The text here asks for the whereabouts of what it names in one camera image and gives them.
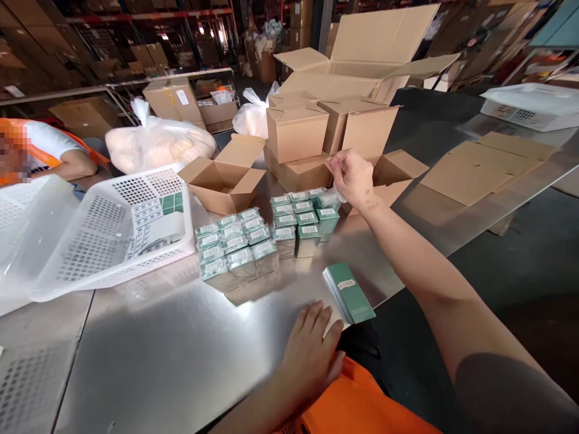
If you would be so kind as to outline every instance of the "white t-shirt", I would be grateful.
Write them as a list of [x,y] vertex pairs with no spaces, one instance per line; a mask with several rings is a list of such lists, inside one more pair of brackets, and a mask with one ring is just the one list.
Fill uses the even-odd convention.
[[[60,160],[62,154],[68,151],[75,149],[85,151],[75,140],[44,122],[29,121],[24,125],[24,128],[26,129],[27,138],[36,148],[46,152],[57,160]],[[36,160],[34,157],[30,156],[30,159],[32,173],[50,169],[50,167]]]

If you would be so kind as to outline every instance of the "worker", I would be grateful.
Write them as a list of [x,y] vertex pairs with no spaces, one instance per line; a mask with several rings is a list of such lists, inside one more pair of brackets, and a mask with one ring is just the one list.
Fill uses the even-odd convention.
[[0,145],[0,186],[48,174],[73,181],[108,164],[73,134],[27,119],[0,118]]
[[[579,433],[579,407],[458,270],[374,194],[372,165],[352,150],[327,164],[334,185],[366,220],[420,304],[473,431]],[[439,432],[335,351],[343,322],[328,328],[331,313],[321,301],[301,311],[280,366],[211,434]]]

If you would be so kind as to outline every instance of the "orange safety vest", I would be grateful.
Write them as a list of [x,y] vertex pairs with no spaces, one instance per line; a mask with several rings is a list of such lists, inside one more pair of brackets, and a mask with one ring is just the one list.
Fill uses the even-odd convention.
[[345,357],[339,378],[306,412],[277,433],[440,434],[440,431],[384,395],[366,369]]
[[[29,119],[0,118],[0,132],[4,135],[4,140],[9,140],[10,144],[15,146],[16,148],[21,149],[22,151],[25,151],[26,153],[29,153],[36,160],[40,161],[44,165],[47,165],[51,169],[55,168],[62,162],[59,159],[53,157],[52,155],[42,151],[41,149],[38,149],[36,146],[34,146],[33,143],[30,142],[30,140],[26,138],[25,125],[29,121],[30,121]],[[107,165],[110,162],[110,160],[107,157],[95,151],[94,149],[89,148],[80,138],[78,138],[74,134],[64,130],[59,131],[65,133],[72,140],[74,140],[80,146],[82,146],[82,148],[86,150],[89,158],[97,166],[107,167]],[[17,174],[4,174],[3,176],[4,177],[0,177],[0,185],[17,182],[18,178]]]

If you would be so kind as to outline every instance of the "plastic bag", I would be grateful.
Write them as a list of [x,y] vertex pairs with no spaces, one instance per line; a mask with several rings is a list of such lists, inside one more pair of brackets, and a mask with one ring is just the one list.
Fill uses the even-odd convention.
[[191,163],[197,157],[211,158],[217,148],[207,131],[190,122],[149,115],[149,103],[131,102],[141,127],[115,128],[105,135],[110,160],[125,174],[134,174],[176,162]]
[[243,96],[248,103],[241,106],[237,115],[233,118],[233,129],[236,133],[246,136],[257,136],[267,139],[267,121],[265,109],[270,106],[270,95],[279,93],[279,84],[274,81],[267,94],[265,102],[261,101],[251,87],[243,91]]

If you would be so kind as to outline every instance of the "white plastic crate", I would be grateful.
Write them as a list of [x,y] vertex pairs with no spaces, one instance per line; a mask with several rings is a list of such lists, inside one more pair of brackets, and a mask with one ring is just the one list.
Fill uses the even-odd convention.
[[57,175],[0,189],[0,316],[31,301],[78,205],[73,186]]
[[[109,288],[195,251],[187,185],[181,163],[102,181],[89,189],[72,224],[44,267],[33,301],[73,291]],[[173,244],[125,260],[133,240],[131,208],[182,193],[185,233]]]
[[515,107],[487,99],[481,108],[481,113],[485,115],[541,132],[579,127],[579,113],[565,115],[549,113],[548,108],[544,105],[544,98],[541,97],[541,99],[536,101],[533,101],[532,98],[533,94],[549,95],[553,97],[551,103],[554,104],[565,105],[571,102],[577,104],[579,101],[579,90],[541,83],[525,83],[502,87],[489,92],[505,92],[505,95],[507,95],[507,92],[511,95],[525,95],[525,107]]

